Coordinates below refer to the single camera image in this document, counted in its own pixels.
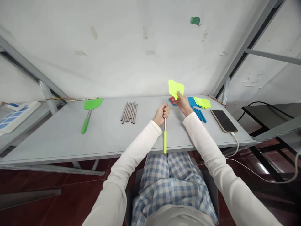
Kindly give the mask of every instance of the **red object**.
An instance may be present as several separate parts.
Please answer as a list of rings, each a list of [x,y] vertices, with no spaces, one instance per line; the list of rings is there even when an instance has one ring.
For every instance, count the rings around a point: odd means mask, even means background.
[[[178,106],[177,102],[175,101],[174,97],[169,98],[169,101],[174,104],[175,106]]]

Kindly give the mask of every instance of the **phone screen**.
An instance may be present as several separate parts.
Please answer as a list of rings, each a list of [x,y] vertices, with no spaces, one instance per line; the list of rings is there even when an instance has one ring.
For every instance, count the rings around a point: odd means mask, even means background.
[[[226,116],[223,110],[211,110],[215,115],[216,120],[226,132],[237,132],[238,130],[233,125],[231,120]]]

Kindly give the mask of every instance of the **chair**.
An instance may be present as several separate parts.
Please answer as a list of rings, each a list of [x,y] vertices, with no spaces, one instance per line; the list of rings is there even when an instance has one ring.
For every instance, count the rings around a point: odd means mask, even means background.
[[[191,158],[191,160],[192,160],[193,164],[197,165],[194,158]],[[133,213],[132,202],[133,202],[134,198],[138,195],[142,174],[143,174],[143,169],[138,170],[136,173],[135,185],[132,187],[127,187],[125,190],[126,198],[127,198],[127,205],[126,205],[126,211],[125,211],[125,222],[126,222],[127,226],[130,226],[132,223],[132,213]],[[207,168],[200,170],[199,174],[201,175],[201,177],[203,178],[203,180],[205,181],[205,183],[208,187],[208,191],[209,191],[209,195],[211,197],[213,208],[216,212],[216,216],[218,219],[219,218],[218,189],[214,183],[213,177],[211,177]]]

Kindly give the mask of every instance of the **yellow handle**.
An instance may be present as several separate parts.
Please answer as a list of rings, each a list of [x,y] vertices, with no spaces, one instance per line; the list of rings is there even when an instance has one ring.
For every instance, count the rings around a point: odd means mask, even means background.
[[[163,146],[164,154],[167,154],[167,131],[164,131],[164,146]]]

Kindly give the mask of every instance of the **bundle of metal rods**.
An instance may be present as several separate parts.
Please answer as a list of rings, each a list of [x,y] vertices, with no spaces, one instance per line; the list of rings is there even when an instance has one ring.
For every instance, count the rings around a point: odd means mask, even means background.
[[[136,104],[136,101],[133,103],[126,102],[125,108],[123,110],[122,116],[121,116],[121,123],[129,122],[130,120],[134,124],[136,121],[136,113],[137,113],[138,104]]]

